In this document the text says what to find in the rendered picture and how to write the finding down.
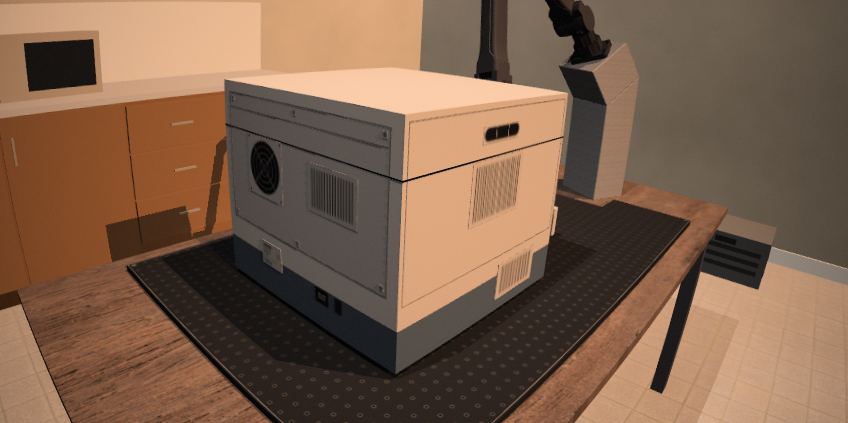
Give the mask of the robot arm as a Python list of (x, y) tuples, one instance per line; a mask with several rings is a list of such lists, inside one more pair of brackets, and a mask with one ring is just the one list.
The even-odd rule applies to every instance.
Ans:
[[(595, 36), (595, 19), (589, 6), (582, 0), (545, 1), (556, 34), (573, 37), (572, 65), (608, 57), (611, 41)], [(480, 52), (475, 79), (512, 84), (507, 55), (507, 12), (508, 0), (481, 0)]]

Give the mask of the beige benchtop instrument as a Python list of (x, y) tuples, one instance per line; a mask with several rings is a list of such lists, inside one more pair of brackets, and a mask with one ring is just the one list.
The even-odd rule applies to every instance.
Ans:
[(224, 92), (236, 267), (394, 374), (543, 277), (568, 93), (393, 67)]

